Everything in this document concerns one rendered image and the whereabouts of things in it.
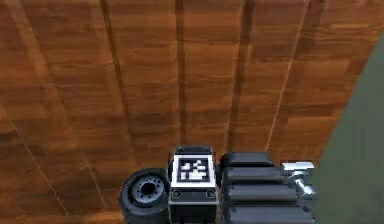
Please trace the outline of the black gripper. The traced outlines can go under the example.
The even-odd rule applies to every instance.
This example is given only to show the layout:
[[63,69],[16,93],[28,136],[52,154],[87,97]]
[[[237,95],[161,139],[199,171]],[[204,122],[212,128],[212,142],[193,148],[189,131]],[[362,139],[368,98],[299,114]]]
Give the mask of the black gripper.
[[124,224],[169,224],[168,190],[162,168],[145,168],[130,175],[118,197]]

